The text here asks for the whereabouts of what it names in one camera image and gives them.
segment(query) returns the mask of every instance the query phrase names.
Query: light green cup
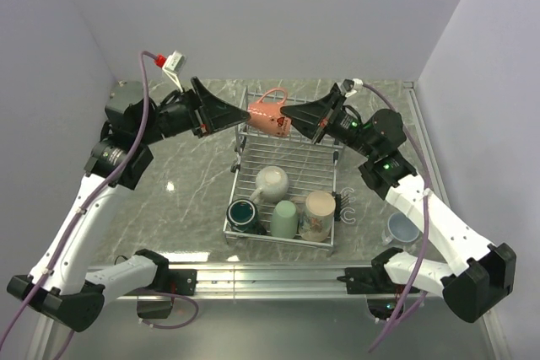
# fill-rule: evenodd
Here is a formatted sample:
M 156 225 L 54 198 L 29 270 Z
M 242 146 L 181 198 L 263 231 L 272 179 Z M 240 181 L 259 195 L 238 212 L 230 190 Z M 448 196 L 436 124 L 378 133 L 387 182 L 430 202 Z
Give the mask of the light green cup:
M 274 238 L 292 239 L 298 232 L 298 210 L 291 201 L 280 201 L 273 209 L 270 234 Z

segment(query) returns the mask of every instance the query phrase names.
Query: cup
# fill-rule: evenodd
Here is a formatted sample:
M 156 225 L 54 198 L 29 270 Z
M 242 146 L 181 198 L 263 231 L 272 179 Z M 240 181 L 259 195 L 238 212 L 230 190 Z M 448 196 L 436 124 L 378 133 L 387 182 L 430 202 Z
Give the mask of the cup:
M 278 202 L 287 194 L 289 177 L 278 166 L 267 166 L 256 174 L 255 187 L 255 191 L 250 196 L 250 200 L 255 204 L 263 201 Z
M 322 242 L 332 229 L 336 201 L 330 193 L 312 191 L 305 199 L 300 216 L 299 233 L 302 239 Z
M 420 235 L 420 230 L 402 212 L 396 212 L 388 218 L 382 230 L 382 244 L 386 246 L 393 240 L 402 244 L 410 244 Z
M 283 92 L 283 98 L 276 103 L 265 103 L 264 98 L 270 93 Z M 287 137 L 290 133 L 290 118 L 281 114 L 281 107 L 287 101 L 287 90 L 284 88 L 273 88 L 268 90 L 261 98 L 248 105 L 251 119 L 247 122 L 250 126 L 258 128 L 268 135 L 275 137 Z
M 298 232 L 298 210 L 291 201 L 280 201 L 273 209 L 270 234 L 275 238 L 292 239 Z
M 252 201 L 241 198 L 234 200 L 227 208 L 227 221 L 235 232 L 245 234 L 266 234 L 266 229 L 259 223 L 259 212 Z

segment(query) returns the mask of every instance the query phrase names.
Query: marble table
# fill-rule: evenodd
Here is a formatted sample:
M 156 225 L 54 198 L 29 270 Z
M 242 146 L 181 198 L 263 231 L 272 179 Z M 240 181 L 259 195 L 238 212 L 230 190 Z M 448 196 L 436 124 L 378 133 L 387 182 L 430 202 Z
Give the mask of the marble table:
M 246 88 L 253 91 L 285 87 L 290 94 L 308 99 L 325 95 L 335 80 L 203 80 L 208 89 L 234 105 Z M 398 81 L 366 81 L 381 90 L 402 113 L 403 121 L 418 142 L 407 90 Z M 168 83 L 151 83 L 151 97 L 162 100 L 173 87 Z M 349 99 L 349 103 L 369 118 L 385 105 L 369 90 Z M 185 262 L 289 262 L 289 261 L 368 261 L 386 247 L 381 233 L 387 219 L 396 211 L 363 183 L 358 166 L 365 159 L 346 149 L 338 163 L 337 191 L 349 188 L 354 197 L 348 218 L 353 223 L 336 223 L 335 250 L 291 246 L 255 240 L 230 240 L 223 235 L 225 209 L 228 205 L 234 175 L 230 166 L 235 160 L 234 129 L 198 139 L 190 132 L 164 140 L 151 147 L 154 161 L 144 173 L 137 189 L 125 201 L 93 259 L 96 266 L 110 265 L 118 255 L 130 256 L 147 248 L 166 255 L 170 261 Z M 417 168 L 419 159 L 409 142 L 401 146 L 402 154 Z M 405 247 L 416 254 L 420 239 Z M 429 247 L 427 258 L 440 260 Z

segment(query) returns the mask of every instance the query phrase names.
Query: metal wire rack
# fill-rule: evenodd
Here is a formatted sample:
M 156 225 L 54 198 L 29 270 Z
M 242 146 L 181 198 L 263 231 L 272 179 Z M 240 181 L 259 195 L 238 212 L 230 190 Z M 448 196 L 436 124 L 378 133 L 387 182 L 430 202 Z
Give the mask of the metal wire rack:
M 252 101 L 263 95 L 258 89 L 252 93 L 245 89 L 240 107 L 247 110 Z M 276 93 L 270 94 L 265 101 L 279 101 Z M 306 103 L 311 101 L 307 97 L 299 98 L 291 95 L 286 105 Z M 255 190 L 255 178 L 262 168 L 274 165 L 279 166 L 289 177 L 289 191 L 285 200 L 296 200 L 302 204 L 303 197 L 312 191 L 332 192 L 336 189 L 337 163 L 339 151 L 343 145 L 334 142 L 332 138 L 325 137 L 313 145 L 311 140 L 302 136 L 294 128 L 285 138 L 273 137 L 260 132 L 258 129 L 240 124 L 235 128 L 236 160 L 231 166 L 235 180 L 230 192 L 229 204 L 238 198 L 248 198 Z M 270 219 L 275 204 L 263 203 L 258 206 L 259 221 L 269 231 Z M 224 221 L 223 232 L 225 239 L 256 239 L 282 244 L 295 244 L 312 248 L 324 249 L 329 253 L 334 249 L 334 223 L 327 239 L 322 242 L 303 240 L 298 234 L 293 239 L 275 238 L 272 235 L 255 235 L 235 232 L 231 229 L 227 219 Z

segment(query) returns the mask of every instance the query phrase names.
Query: orange mug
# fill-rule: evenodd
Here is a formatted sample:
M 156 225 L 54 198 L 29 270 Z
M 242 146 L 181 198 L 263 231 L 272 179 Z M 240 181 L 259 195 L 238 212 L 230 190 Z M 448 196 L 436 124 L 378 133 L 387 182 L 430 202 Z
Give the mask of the orange mug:
M 263 99 L 274 92 L 282 92 L 284 97 L 276 103 L 264 103 Z M 268 135 L 287 137 L 290 133 L 290 118 L 281 114 L 279 109 L 285 104 L 288 96 L 287 90 L 284 88 L 268 90 L 259 100 L 250 103 L 248 106 L 247 110 L 250 112 L 251 119 L 247 124 Z

